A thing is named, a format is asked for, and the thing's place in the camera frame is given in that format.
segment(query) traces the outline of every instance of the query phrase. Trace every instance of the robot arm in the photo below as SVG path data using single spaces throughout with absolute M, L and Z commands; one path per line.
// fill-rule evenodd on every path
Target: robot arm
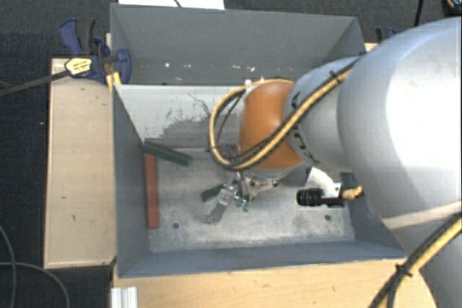
M 272 180 L 300 162 L 352 172 L 407 253 L 460 211 L 461 18 L 397 34 L 289 86 L 252 86 L 239 155 L 230 161 L 212 149 L 220 165 Z M 422 271 L 440 307 L 462 301 L 461 243 L 459 236 Z

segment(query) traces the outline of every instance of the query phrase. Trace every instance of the black connector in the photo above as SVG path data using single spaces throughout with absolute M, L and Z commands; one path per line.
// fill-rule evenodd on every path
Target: black connector
M 320 188 L 303 189 L 297 191 L 297 204 L 299 206 L 316 207 L 326 205 L 331 207 L 343 207 L 345 201 L 340 198 L 323 198 L 324 190 Z

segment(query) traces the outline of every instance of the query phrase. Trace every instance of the gray metal box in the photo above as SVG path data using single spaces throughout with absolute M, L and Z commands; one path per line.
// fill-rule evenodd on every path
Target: gray metal box
M 364 44 L 355 18 L 112 4 L 111 40 L 113 50 L 129 49 L 134 65 L 131 83 L 113 93 L 120 277 L 404 256 L 364 197 L 345 208 L 299 207 L 297 173 L 260 194 L 248 213 L 231 205 L 215 225 L 205 222 L 213 202 L 200 198 L 228 175 L 206 153 L 218 99 L 245 79 L 298 79 L 357 56 Z M 238 108 L 225 141 L 236 137 L 239 116 Z M 147 137 L 193 157 L 188 167 L 157 160 L 160 228 L 152 230 L 141 150 Z

